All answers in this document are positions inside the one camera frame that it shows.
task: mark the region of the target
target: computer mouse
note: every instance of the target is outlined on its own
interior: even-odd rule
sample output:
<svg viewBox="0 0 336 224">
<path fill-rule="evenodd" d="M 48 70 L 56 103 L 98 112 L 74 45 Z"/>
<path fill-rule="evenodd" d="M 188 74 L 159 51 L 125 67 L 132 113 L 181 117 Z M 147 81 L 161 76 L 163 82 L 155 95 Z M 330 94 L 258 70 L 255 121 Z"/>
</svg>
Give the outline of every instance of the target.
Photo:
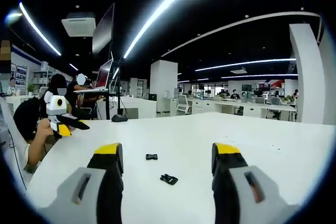
<svg viewBox="0 0 336 224">
<path fill-rule="evenodd" d="M 112 117 L 112 122 L 116 122 L 116 123 L 126 122 L 127 120 L 128 120 L 128 117 L 124 115 L 114 115 Z"/>
</svg>

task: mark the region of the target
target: white table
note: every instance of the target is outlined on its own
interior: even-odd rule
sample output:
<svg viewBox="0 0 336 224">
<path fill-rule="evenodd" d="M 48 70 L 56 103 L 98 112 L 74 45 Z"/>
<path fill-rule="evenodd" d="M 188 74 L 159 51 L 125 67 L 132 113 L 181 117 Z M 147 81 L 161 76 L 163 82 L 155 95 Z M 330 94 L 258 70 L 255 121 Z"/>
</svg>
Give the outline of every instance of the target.
<svg viewBox="0 0 336 224">
<path fill-rule="evenodd" d="M 128 109 L 131 114 L 131 109 L 138 110 L 138 119 L 155 118 L 156 117 L 156 101 L 145 100 L 135 97 L 120 97 L 120 108 Z M 102 100 L 97 101 L 98 119 L 106 120 L 106 105 Z M 118 98 L 110 98 L 110 118 L 117 114 Z"/>
<path fill-rule="evenodd" d="M 211 148 L 213 142 L 237 146 L 249 165 L 257 165 L 279 186 L 288 204 L 309 197 L 333 152 L 336 126 L 203 113 L 124 123 L 89 121 L 48 152 L 27 189 L 36 207 L 47 207 L 58 186 L 78 167 L 86 167 L 102 145 L 123 146 L 124 224 L 214 223 Z M 146 161 L 157 153 L 157 161 Z M 161 174 L 179 178 L 174 186 Z"/>
<path fill-rule="evenodd" d="M 234 114 L 234 108 L 244 107 L 244 116 L 253 116 L 258 118 L 266 118 L 268 110 L 281 111 L 282 121 L 293 121 L 294 113 L 297 111 L 291 106 L 269 105 L 259 103 L 241 102 L 241 100 L 231 101 L 214 101 L 214 100 L 198 100 L 188 99 L 192 104 L 192 114 L 204 112 L 220 112 Z"/>
<path fill-rule="evenodd" d="M 5 100 L 7 103 L 10 103 L 13 105 L 13 112 L 16 111 L 16 109 L 20 106 L 21 103 L 29 100 L 30 98 L 33 97 L 38 97 L 37 95 L 18 95 L 18 96 L 10 96 L 10 97 L 5 97 Z"/>
</svg>

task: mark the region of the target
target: black clip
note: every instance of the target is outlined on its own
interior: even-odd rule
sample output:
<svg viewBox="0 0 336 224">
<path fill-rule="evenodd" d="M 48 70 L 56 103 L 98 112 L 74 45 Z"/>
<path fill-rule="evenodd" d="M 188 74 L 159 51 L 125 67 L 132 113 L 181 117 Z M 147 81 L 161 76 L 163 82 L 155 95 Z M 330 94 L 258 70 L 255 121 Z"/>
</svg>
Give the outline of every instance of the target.
<svg viewBox="0 0 336 224">
<path fill-rule="evenodd" d="M 169 176 L 168 174 L 165 174 L 165 175 L 161 175 L 160 180 L 165 181 L 166 183 L 173 186 L 178 181 L 178 178 L 175 178 L 173 176 Z"/>
<path fill-rule="evenodd" d="M 151 160 L 151 159 L 158 160 L 157 156 L 158 156 L 157 154 L 146 154 L 146 160 Z"/>
</svg>

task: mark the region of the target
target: poster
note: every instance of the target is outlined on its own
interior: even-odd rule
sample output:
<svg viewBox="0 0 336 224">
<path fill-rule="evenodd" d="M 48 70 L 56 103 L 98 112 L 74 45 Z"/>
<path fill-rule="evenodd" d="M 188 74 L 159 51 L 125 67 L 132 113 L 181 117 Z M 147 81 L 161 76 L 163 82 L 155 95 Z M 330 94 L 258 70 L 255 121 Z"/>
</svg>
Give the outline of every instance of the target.
<svg viewBox="0 0 336 224">
<path fill-rule="evenodd" d="M 16 65 L 15 64 L 11 64 L 10 65 L 10 75 L 11 77 L 13 77 L 15 79 L 15 72 L 16 72 Z"/>
<path fill-rule="evenodd" d="M 16 67 L 15 88 L 20 89 L 20 95 L 26 94 L 27 72 L 28 69 L 25 67 L 22 66 Z"/>
</svg>

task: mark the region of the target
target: air conditioner unit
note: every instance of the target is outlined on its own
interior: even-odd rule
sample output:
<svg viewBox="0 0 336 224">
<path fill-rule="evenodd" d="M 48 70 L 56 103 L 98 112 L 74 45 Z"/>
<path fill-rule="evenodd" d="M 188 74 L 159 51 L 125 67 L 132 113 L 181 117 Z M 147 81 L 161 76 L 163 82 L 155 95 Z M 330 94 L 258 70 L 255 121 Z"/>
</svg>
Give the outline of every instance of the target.
<svg viewBox="0 0 336 224">
<path fill-rule="evenodd" d="M 62 24 L 69 37 L 92 37 L 96 19 L 94 13 L 70 13 Z"/>
<path fill-rule="evenodd" d="M 235 73 L 235 74 L 247 73 L 245 68 L 241 68 L 241 69 L 238 69 L 238 70 L 232 70 L 230 72 Z"/>
</svg>

